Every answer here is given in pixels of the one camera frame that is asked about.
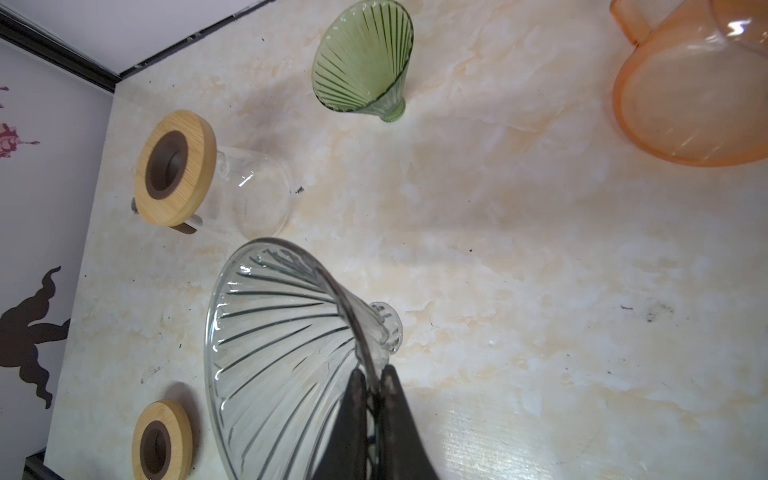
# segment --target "orange pitcher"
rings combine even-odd
[[[679,164],[768,157],[768,0],[684,0],[655,28],[644,1],[611,3],[637,46],[614,84],[621,130]]]

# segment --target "pitcher handle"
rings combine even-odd
[[[635,0],[612,0],[611,15],[629,41],[638,46],[650,34],[650,23]]]

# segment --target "green glass cup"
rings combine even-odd
[[[364,0],[328,27],[312,65],[312,88],[334,111],[395,121],[413,49],[413,23],[398,2]]]

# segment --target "green glass base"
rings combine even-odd
[[[387,123],[393,122],[393,121],[397,120],[398,118],[402,117],[402,113],[404,111],[406,111],[406,100],[405,100],[405,98],[401,98],[400,102],[397,104],[397,106],[395,106],[394,110],[390,111],[386,115],[382,115],[379,118],[381,118],[382,120],[384,120]]]

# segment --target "brown silicone center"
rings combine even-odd
[[[187,138],[178,130],[169,131],[158,141],[147,164],[147,193],[155,200],[172,194],[187,167]]]
[[[170,465],[170,436],[163,422],[155,420],[147,425],[139,452],[144,475],[152,480],[163,478]]]

